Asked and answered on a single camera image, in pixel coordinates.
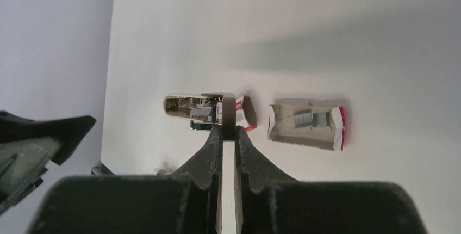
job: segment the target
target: white surface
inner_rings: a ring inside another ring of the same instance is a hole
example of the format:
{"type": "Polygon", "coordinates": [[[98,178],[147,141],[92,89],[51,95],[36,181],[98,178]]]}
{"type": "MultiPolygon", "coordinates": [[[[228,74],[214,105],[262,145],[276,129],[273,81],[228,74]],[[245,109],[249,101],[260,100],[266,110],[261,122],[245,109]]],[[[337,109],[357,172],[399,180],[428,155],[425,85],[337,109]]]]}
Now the white surface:
{"type": "Polygon", "coordinates": [[[461,0],[114,0],[102,161],[118,174],[179,166],[207,134],[168,118],[164,96],[250,90],[249,135],[285,172],[396,182],[431,233],[456,233],[460,28],[461,0]],[[267,141],[280,97],[348,99],[344,151],[267,141]]]}
{"type": "Polygon", "coordinates": [[[113,0],[0,0],[0,110],[30,119],[92,115],[97,122],[61,167],[0,217],[24,233],[57,180],[91,173],[101,153],[113,0]]]}

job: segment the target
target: black object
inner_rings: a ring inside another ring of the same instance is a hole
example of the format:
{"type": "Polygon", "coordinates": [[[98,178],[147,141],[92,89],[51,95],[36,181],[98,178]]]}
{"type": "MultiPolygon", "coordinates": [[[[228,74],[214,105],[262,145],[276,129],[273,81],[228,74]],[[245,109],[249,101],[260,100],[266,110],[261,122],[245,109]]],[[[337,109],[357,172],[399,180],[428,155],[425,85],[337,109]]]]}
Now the black object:
{"type": "MultiPolygon", "coordinates": [[[[385,182],[298,182],[235,133],[238,233],[426,233],[411,198],[385,182]]],[[[222,127],[170,176],[73,177],[29,233],[220,233],[222,127]]]]}
{"type": "Polygon", "coordinates": [[[34,121],[0,111],[0,214],[43,182],[49,160],[65,162],[95,122],[90,116],[34,121]]]}

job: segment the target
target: white table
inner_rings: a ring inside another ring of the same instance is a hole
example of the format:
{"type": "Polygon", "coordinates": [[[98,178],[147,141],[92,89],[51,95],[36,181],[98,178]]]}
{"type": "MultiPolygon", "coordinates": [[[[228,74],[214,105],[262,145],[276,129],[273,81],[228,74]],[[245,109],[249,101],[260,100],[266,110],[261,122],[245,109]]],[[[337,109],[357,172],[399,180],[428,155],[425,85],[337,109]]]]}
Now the white table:
{"type": "Polygon", "coordinates": [[[285,172],[396,182],[428,231],[456,233],[460,13],[461,0],[114,0],[102,162],[116,174],[180,166],[208,134],[167,117],[164,96],[248,91],[249,135],[285,172]],[[266,140],[266,106],[282,97],[348,99],[345,150],[266,140]]]}

